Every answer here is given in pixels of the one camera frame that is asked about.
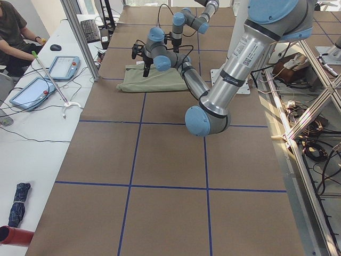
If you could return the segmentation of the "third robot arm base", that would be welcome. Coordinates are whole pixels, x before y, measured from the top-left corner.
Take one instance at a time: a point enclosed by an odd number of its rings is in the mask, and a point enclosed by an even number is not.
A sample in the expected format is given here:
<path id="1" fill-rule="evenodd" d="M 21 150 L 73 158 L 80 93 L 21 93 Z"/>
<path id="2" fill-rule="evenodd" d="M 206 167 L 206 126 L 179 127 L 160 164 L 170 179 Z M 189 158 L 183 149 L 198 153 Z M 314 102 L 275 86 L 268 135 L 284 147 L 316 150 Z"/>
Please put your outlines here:
<path id="1" fill-rule="evenodd" d="M 338 73 L 331 68 L 331 65 L 340 65 L 340 37 L 333 46 L 316 46 L 315 48 L 319 53 L 317 60 L 322 68 L 332 77 L 337 77 Z"/>

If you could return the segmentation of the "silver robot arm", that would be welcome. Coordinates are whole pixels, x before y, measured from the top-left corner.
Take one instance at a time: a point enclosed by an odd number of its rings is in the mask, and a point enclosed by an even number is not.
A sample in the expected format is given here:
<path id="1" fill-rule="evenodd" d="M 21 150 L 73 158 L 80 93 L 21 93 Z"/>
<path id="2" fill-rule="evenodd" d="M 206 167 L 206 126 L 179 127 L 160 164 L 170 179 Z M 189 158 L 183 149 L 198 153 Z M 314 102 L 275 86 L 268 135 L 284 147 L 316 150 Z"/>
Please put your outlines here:
<path id="1" fill-rule="evenodd" d="M 158 71 L 175 68 L 185 81 L 198 105 L 185 114 L 189 132 L 199 137 L 218 134 L 230 125 L 228 105 L 248 75 L 271 44 L 292 42 L 310 37 L 316 1 L 248 1 L 244 33 L 228 57 L 212 88 L 209 88 L 184 54 L 167 50 L 165 33 L 159 27 L 150 29 L 143 47 L 147 65 Z"/>
<path id="2" fill-rule="evenodd" d="M 220 3 L 216 0 L 196 1 L 205 9 L 200 16 L 192 14 L 189 8 L 183 8 L 180 12 L 173 15 L 172 31 L 169 35 L 169 40 L 172 42 L 173 52 L 179 53 L 179 48 L 182 44 L 183 28 L 185 25 L 191 27 L 196 32 L 204 34 L 208 27 L 211 17 L 217 12 Z"/>

